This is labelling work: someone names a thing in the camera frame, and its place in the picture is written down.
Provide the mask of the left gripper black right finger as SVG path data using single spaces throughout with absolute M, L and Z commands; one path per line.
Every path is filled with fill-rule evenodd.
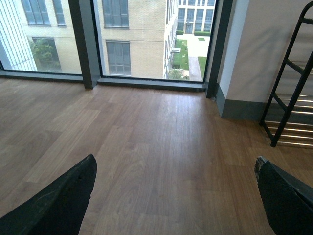
M 277 235 L 313 233 L 313 188 L 263 156 L 254 172 L 267 220 Z

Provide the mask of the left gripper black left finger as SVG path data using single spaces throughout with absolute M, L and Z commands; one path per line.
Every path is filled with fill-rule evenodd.
M 77 235 L 94 188 L 92 154 L 0 219 L 2 235 Z

